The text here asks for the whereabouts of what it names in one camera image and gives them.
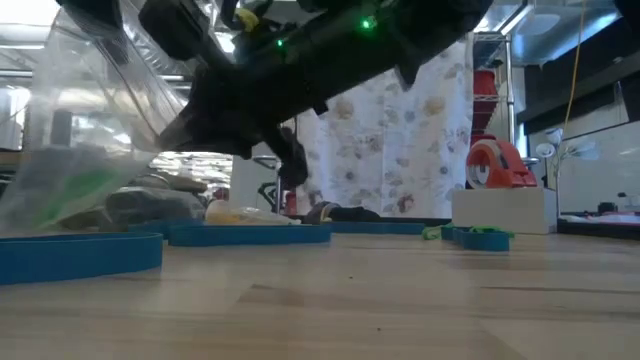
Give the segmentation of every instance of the clear plastic bag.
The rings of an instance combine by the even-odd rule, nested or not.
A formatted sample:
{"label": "clear plastic bag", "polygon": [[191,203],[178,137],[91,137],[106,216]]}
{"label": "clear plastic bag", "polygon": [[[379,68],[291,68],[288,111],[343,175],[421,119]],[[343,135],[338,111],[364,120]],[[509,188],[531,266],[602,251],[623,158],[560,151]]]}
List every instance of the clear plastic bag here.
{"label": "clear plastic bag", "polygon": [[0,202],[0,232],[46,228],[103,201],[158,154],[157,136],[184,106],[130,38],[143,33],[137,9],[120,4],[123,36],[88,33],[91,19],[58,13],[34,72],[25,156]]}
{"label": "clear plastic bag", "polygon": [[224,200],[216,200],[209,204],[205,215],[208,225],[298,225],[300,220],[271,212],[243,207],[231,209]]}

